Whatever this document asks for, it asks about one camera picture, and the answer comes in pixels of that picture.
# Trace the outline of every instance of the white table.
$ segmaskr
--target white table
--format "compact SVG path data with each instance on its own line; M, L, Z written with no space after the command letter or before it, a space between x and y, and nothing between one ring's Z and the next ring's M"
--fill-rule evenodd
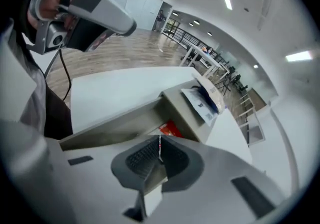
M163 90L188 82L194 75L200 76L192 67L147 67L75 78L71 88L73 132L156 99ZM206 144L252 163L246 140L227 109L217 117Z
M184 58L179 66L183 65L183 63L186 61L186 59L188 58L188 56L190 55L190 53L192 52L193 49L196 51L196 55L191 60L191 62L188 64L188 67L190 67L193 64L193 62L195 61L195 59L197 58L198 55L201 55L203 57L203 59L205 59L208 63L211 64L211 67L204 73L203 77L207 78L210 76L210 73L214 73L217 69L221 68L221 65L218 62L216 62L216 60L214 60L210 55L204 53L201 48L199 48L198 46L196 46L194 44L191 44L190 49L188 50L188 52L184 56Z

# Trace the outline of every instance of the glass wall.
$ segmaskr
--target glass wall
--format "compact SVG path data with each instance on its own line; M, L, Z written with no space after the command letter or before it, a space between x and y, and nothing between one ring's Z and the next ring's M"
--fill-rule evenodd
M137 28L152 30L162 0L114 0L135 19Z

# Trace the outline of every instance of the metal railing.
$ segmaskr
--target metal railing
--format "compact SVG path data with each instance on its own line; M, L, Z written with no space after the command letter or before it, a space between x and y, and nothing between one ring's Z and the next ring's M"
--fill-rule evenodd
M200 48L203 48L203 47L205 47L206 49L208 49L208 47L210 48L210 46L208 44L204 43L203 41L201 41L197 37L194 37L192 34L186 32L185 30L182 30L181 28L174 26L172 24L167 23L163 32L164 32L164 34L167 34L168 36L170 36L173 39L175 39L176 41L178 41L185 49L187 48L187 46L191 46L191 44L194 44ZM221 54L217 53L216 51L212 50L210 55L218 63L222 63L223 65L228 64L228 62L226 62L223 59Z

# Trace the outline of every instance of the desk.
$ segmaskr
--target desk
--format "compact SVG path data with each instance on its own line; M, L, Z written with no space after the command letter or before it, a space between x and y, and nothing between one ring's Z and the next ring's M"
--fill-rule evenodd
M193 64L194 60L197 58L198 55L201 55L203 59L205 59L208 63L211 64L211 67L203 75L205 78L209 77L210 73L214 73L217 69L221 68L221 65L217 63L216 60L214 60L210 55L204 53L201 48L193 44L191 45L189 51L186 53L179 66L183 65L183 63L186 61L193 49L196 51L196 55L191 60L188 67L190 67Z
M188 82L194 75L200 76L192 67L147 67L75 78L70 100L73 132L156 99L163 90ZM217 117L206 144L252 163L246 140L227 109Z

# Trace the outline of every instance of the wooden floor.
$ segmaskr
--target wooden floor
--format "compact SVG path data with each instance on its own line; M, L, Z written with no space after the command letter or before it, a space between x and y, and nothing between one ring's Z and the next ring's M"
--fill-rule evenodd
M171 48L169 43L170 39L159 32L137 29L129 37L110 37L93 52L83 53L67 49L62 53L69 75L73 79L96 72L134 67L178 66L187 51L178 44ZM196 62L195 68L200 74L207 70L199 62ZM215 74L211 81L215 83L218 79L219 74ZM60 98L65 96L69 83L59 56L46 80ZM224 96L225 104L234 117L243 112L241 107L236 108L239 99L240 95L233 87L231 92L227 91ZM65 102L70 105L70 93Z

